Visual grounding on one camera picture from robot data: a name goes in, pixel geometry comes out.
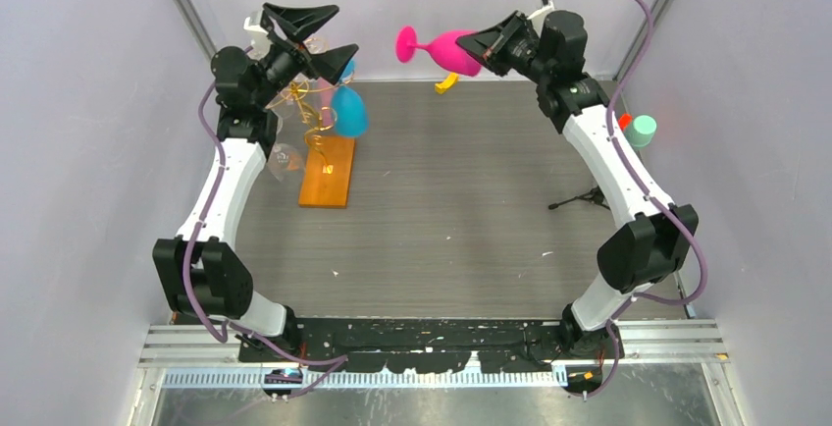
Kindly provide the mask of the yellow toy piece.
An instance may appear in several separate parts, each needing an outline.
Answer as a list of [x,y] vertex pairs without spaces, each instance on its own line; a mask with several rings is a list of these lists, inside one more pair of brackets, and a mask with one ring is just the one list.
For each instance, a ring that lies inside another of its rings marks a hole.
[[436,94],[443,95],[451,90],[459,81],[459,74],[448,73],[442,80],[434,84],[434,91]]

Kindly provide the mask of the mint green cylinder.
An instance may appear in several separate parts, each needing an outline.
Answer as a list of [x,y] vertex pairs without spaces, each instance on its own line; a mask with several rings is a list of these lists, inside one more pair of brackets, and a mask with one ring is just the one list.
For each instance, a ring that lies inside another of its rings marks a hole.
[[625,137],[634,149],[648,146],[657,132],[657,121],[649,115],[633,118],[633,122],[624,131]]

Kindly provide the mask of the pink wine glass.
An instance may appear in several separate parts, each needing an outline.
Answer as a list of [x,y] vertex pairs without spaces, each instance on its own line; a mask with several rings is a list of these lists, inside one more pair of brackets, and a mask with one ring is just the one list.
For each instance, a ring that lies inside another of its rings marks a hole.
[[414,27],[405,26],[397,34],[395,56],[400,63],[408,63],[417,50],[423,50],[445,71],[474,77],[482,70],[482,66],[456,43],[459,37],[470,33],[473,30],[449,30],[429,43],[420,43]]

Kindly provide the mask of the blue wine glass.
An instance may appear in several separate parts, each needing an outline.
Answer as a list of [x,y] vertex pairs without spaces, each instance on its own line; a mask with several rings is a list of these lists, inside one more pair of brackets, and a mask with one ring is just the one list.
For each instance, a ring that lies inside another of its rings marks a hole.
[[347,138],[357,138],[369,129],[369,117],[363,99],[346,83],[354,70],[355,61],[350,60],[337,83],[330,105],[336,112],[336,133]]

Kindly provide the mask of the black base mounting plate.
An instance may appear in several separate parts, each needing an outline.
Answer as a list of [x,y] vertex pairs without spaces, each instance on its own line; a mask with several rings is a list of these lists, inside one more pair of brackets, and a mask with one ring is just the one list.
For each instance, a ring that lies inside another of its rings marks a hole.
[[572,322],[483,318],[296,318],[285,333],[239,335],[242,362],[296,356],[314,372],[542,372],[557,360],[598,363],[624,353],[616,328],[581,334]]

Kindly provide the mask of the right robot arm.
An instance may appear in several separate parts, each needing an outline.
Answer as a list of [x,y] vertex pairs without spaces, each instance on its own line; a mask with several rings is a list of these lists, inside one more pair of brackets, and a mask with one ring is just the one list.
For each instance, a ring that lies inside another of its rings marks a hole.
[[606,326],[621,309],[681,268],[699,223],[693,206],[676,204],[627,142],[613,101],[584,71],[587,42],[583,18],[564,10],[546,14],[541,27],[515,12],[456,41],[490,72],[515,71],[535,84],[541,111],[583,158],[611,211],[615,232],[598,249],[598,275],[557,327],[561,351],[578,358],[606,347]]

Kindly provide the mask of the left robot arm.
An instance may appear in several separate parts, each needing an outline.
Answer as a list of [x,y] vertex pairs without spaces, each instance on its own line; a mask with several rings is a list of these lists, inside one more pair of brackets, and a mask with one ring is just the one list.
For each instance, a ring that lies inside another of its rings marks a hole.
[[299,353],[295,314],[255,290],[235,240],[251,188],[275,145],[278,117],[269,104],[299,76],[338,80],[358,51],[356,44],[323,52],[307,46],[307,39],[338,12],[334,4],[265,3],[244,23],[249,46],[226,46],[213,55],[213,82],[197,110],[214,146],[212,168],[175,236],[157,240],[152,249],[174,313],[198,319],[221,342],[229,327],[261,337],[263,348],[278,361]]

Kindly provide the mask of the clear wine glass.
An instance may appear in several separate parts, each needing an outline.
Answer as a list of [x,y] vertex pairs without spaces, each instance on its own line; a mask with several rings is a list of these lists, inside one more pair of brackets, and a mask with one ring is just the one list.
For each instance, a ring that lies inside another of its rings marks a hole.
[[304,41],[304,45],[310,54],[324,53],[329,50],[329,44],[325,38],[311,36]]
[[267,169],[280,183],[302,180],[305,174],[303,155],[292,145],[276,143],[267,159]]
[[270,145],[273,145],[277,141],[278,135],[283,128],[283,124],[284,121],[281,117],[274,114],[268,116],[262,135],[263,144],[269,142]]

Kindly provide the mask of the red toy piece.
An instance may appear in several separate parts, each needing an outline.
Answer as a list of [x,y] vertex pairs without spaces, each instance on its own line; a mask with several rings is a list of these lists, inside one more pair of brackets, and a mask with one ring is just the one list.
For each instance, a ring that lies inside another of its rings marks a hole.
[[618,117],[618,126],[621,131],[625,131],[627,127],[633,122],[633,116],[625,113]]

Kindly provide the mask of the orange wooden rack base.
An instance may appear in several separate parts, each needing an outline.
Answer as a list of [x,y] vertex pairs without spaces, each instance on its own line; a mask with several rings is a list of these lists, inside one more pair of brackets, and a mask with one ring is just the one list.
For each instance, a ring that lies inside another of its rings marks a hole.
[[321,136],[307,156],[298,205],[343,209],[347,206],[356,139]]

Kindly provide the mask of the clear wine glass top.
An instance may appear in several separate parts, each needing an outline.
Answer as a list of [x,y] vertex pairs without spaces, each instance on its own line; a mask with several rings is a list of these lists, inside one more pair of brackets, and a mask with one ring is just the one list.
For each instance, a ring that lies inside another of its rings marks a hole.
[[324,53],[329,50],[329,44],[325,38],[311,36],[304,41],[304,45],[310,54]]

